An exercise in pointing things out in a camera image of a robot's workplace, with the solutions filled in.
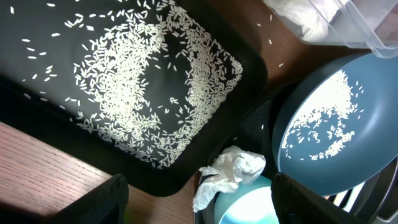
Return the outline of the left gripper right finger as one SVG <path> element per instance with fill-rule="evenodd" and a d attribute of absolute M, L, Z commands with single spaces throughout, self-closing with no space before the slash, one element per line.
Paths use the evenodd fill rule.
<path fill-rule="evenodd" d="M 271 196 L 280 224 L 359 224 L 364 222 L 284 173 L 279 172 L 274 176 Z"/>

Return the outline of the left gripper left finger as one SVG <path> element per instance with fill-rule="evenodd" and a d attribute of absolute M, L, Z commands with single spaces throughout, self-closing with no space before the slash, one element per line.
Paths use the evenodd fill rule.
<path fill-rule="evenodd" d="M 53 217 L 47 224 L 123 224 L 129 187 L 125 176 L 116 174 Z"/>

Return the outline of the light blue saucer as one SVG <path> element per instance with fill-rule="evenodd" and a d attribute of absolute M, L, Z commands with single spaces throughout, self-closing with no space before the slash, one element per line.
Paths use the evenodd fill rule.
<path fill-rule="evenodd" d="M 233 193 L 220 193 L 215 201 L 216 224 L 279 224 L 271 197 L 272 181 L 259 176 L 239 184 Z"/>

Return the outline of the silver white napkin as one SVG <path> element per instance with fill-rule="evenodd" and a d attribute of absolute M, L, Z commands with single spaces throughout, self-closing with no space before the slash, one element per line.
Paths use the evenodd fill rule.
<path fill-rule="evenodd" d="M 193 212 L 204 210 L 218 192 L 235 193 L 239 184 L 254 182 L 263 172 L 266 158 L 255 152 L 230 146 L 212 165 L 199 168 L 206 179 L 198 186 L 193 198 Z"/>

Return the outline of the dark blue plate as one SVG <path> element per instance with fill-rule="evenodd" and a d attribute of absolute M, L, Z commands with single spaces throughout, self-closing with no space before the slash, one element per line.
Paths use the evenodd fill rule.
<path fill-rule="evenodd" d="M 272 132 L 278 171 L 326 196 L 397 157 L 397 59 L 355 54 L 322 66 L 282 105 Z"/>

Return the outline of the white tissue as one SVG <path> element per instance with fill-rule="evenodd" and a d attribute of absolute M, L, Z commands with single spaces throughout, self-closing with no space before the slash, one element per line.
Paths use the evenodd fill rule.
<path fill-rule="evenodd" d="M 323 40 L 328 35 L 329 23 L 339 10 L 332 0 L 268 0 L 264 3 L 301 27 L 301 39 L 306 42 Z"/>

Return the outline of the white plastic knife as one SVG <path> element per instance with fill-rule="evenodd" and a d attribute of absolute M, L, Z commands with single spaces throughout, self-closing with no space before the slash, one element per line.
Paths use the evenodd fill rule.
<path fill-rule="evenodd" d="M 354 188 L 352 188 L 350 190 L 340 192 L 340 193 L 336 194 L 334 198 L 332 198 L 332 196 L 330 196 L 330 199 L 332 199 L 332 202 L 334 205 L 342 208 L 346 212 L 349 212 L 352 209 L 352 207 L 355 203 L 355 200 L 358 197 L 364 184 L 365 184 L 365 182 L 355 186 Z"/>

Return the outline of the round black serving tray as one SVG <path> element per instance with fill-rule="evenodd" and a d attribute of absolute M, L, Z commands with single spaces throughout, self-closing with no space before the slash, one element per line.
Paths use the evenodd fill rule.
<path fill-rule="evenodd" d="M 258 107 L 231 134 L 223 148 L 238 146 L 264 155 L 262 175 L 273 178 L 277 172 L 271 149 L 271 136 L 277 114 L 286 98 L 299 84 L 282 85 L 260 100 Z M 368 223 L 397 223 L 397 159 L 365 181 L 350 214 Z"/>

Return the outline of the black rectangular tray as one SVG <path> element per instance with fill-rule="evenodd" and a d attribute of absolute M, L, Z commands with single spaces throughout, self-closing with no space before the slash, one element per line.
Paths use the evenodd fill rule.
<path fill-rule="evenodd" d="M 132 1 L 2 1 L 1 121 L 155 197 L 177 193 L 253 111 L 268 80 L 263 58 L 206 1 L 180 1 L 189 15 L 243 65 L 243 79 L 182 155 L 166 169 L 152 168 L 76 124 L 63 104 L 83 96 L 72 82 L 81 41 L 94 36 L 64 22 L 80 13 L 137 9 Z"/>

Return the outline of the spilled rice pile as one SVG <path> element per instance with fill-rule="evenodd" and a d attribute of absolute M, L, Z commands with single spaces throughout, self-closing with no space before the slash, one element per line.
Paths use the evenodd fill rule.
<path fill-rule="evenodd" d="M 178 159 L 243 73 L 175 1 L 1 2 L 1 75 L 154 168 Z"/>

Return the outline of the clear plastic bin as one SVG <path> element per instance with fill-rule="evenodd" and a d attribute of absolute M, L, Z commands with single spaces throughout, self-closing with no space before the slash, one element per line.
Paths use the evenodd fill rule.
<path fill-rule="evenodd" d="M 302 40 L 301 27 L 268 8 L 305 44 L 369 49 L 380 58 L 397 56 L 397 0 L 332 1 L 339 10 L 329 23 L 328 35 L 318 42 Z"/>

